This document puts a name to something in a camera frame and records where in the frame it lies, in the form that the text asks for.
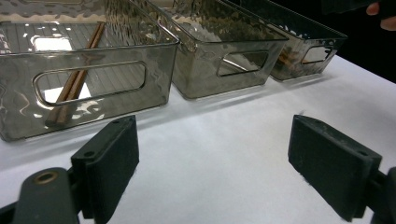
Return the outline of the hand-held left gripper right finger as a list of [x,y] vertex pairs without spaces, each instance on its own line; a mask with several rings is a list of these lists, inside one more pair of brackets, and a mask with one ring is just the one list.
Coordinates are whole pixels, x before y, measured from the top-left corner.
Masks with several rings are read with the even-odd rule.
[[310,117],[293,117],[289,163],[339,217],[362,217],[366,187],[382,156],[331,125]]

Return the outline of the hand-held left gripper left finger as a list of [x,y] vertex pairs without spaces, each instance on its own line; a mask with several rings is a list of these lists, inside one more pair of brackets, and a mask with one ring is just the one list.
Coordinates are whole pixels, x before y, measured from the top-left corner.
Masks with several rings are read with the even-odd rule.
[[139,163],[135,117],[109,122],[71,162],[83,216],[95,224],[107,224]]

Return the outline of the smoky clear plastic bin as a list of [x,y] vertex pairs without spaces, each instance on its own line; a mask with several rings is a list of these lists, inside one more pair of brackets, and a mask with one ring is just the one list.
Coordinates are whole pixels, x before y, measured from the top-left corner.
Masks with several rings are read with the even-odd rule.
[[264,84],[288,39],[227,0],[132,0],[175,35],[173,84],[198,99]]
[[289,40],[282,51],[310,63],[287,67],[278,59],[271,76],[279,81],[320,74],[347,40],[347,36],[271,0],[229,0]]
[[132,0],[0,0],[0,139],[165,105],[177,44]]

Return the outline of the white table board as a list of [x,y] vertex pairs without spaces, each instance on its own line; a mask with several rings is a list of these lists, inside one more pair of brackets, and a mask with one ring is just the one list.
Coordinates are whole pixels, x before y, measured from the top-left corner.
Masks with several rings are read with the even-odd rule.
[[369,224],[345,222],[289,164],[295,115],[396,166],[396,84],[337,57],[319,75],[197,101],[171,91],[139,113],[140,162],[109,224]]

